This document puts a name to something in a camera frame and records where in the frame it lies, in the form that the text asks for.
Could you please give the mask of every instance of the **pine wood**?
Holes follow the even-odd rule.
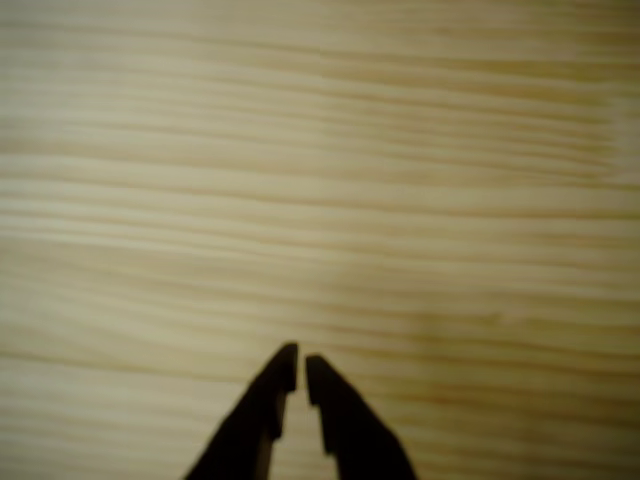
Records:
[[[290,339],[422,478],[640,476],[639,24],[2,2],[0,477],[178,478]],[[272,478],[334,478],[289,405]]]

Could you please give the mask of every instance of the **wooden surface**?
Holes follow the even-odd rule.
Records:
[[[640,478],[638,5],[1,2],[0,477],[179,478],[296,339],[421,478]]]

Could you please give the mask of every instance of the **light wood board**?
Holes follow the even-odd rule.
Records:
[[[179,478],[288,340],[421,478],[639,477],[638,25],[2,2],[0,477]],[[337,478],[320,435],[301,388],[271,478]]]

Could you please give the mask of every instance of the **wood grain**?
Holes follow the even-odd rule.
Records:
[[[631,0],[0,5],[0,476],[177,478],[286,340],[422,478],[640,476]],[[305,392],[272,478],[335,477]]]

